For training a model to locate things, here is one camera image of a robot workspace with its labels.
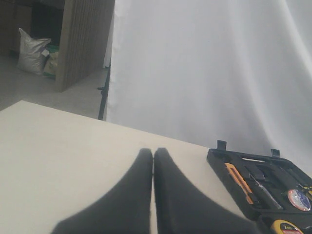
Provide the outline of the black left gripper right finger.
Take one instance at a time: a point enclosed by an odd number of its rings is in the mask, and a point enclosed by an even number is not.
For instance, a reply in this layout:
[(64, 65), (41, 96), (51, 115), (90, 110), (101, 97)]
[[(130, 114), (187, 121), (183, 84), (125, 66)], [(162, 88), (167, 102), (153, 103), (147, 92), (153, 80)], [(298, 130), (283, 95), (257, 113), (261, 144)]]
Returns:
[(154, 192), (160, 234), (256, 234), (258, 228), (205, 196), (165, 148), (154, 154)]

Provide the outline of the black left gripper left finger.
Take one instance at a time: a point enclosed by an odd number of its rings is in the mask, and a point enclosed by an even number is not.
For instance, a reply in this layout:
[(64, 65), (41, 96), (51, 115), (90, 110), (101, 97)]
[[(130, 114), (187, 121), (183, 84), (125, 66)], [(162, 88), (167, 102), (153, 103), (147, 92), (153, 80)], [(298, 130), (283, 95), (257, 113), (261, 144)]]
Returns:
[(54, 234), (148, 234), (153, 155), (140, 149), (122, 179), (103, 197), (59, 222)]

